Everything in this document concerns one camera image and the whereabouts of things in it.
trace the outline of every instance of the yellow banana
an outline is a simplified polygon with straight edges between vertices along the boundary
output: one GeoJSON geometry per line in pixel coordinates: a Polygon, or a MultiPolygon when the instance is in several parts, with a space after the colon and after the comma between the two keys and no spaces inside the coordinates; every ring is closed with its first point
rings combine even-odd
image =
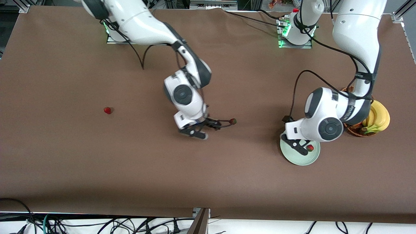
{"type": "Polygon", "coordinates": [[[370,112],[374,112],[375,118],[371,119],[372,116],[368,117],[366,122],[366,132],[381,132],[385,130],[390,124],[390,114],[387,109],[379,102],[373,101],[371,104],[370,112]]]}

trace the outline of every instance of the bunch of bananas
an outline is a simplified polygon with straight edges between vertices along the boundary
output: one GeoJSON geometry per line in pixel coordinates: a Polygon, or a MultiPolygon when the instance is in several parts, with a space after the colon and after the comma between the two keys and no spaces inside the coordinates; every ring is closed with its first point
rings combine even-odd
{"type": "Polygon", "coordinates": [[[380,102],[374,100],[370,107],[370,113],[362,124],[364,126],[362,128],[364,134],[381,132],[390,124],[389,112],[380,102]]]}

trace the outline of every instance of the teal cable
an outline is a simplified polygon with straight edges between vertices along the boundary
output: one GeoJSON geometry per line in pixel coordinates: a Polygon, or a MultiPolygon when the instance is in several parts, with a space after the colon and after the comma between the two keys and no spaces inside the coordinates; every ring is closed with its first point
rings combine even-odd
{"type": "Polygon", "coordinates": [[[43,234],[46,234],[46,220],[48,216],[49,214],[45,215],[45,218],[43,219],[43,234]]]}

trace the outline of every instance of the white robotic arm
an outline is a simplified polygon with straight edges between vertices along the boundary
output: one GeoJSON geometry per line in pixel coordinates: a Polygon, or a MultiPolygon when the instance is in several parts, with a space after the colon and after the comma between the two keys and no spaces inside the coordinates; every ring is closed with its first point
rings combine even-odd
{"type": "Polygon", "coordinates": [[[178,109],[174,115],[179,132],[206,139],[203,126],[220,129],[220,121],[208,117],[207,106],[197,92],[210,82],[211,70],[192,51],[186,41],[168,24],[157,20],[142,0],[82,0],[87,12],[104,20],[117,41],[130,40],[139,45],[169,45],[185,60],[186,65],[164,80],[164,91],[178,109]]]}
{"type": "Polygon", "coordinates": [[[340,95],[329,88],[316,89],[306,101],[306,117],[285,124],[289,140],[333,141],[341,136],[342,123],[354,125],[368,116],[381,54],[377,30],[385,5],[386,0],[343,2],[332,35],[341,49],[364,63],[354,59],[357,64],[354,91],[340,95]]]}

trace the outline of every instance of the basket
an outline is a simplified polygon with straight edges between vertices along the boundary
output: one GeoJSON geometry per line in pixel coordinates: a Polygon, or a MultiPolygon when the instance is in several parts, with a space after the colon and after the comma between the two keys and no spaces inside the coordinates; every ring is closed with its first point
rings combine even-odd
{"type": "MultiPolygon", "coordinates": [[[[354,90],[354,87],[353,86],[349,87],[348,91],[352,92],[352,90],[354,90]]],[[[349,134],[351,134],[353,136],[356,136],[356,137],[372,137],[375,134],[377,134],[377,132],[369,132],[369,133],[366,133],[366,134],[363,133],[361,131],[361,128],[364,127],[362,123],[358,123],[356,125],[348,125],[348,124],[344,123],[344,127],[345,127],[345,129],[347,130],[347,132],[349,134]]]]}

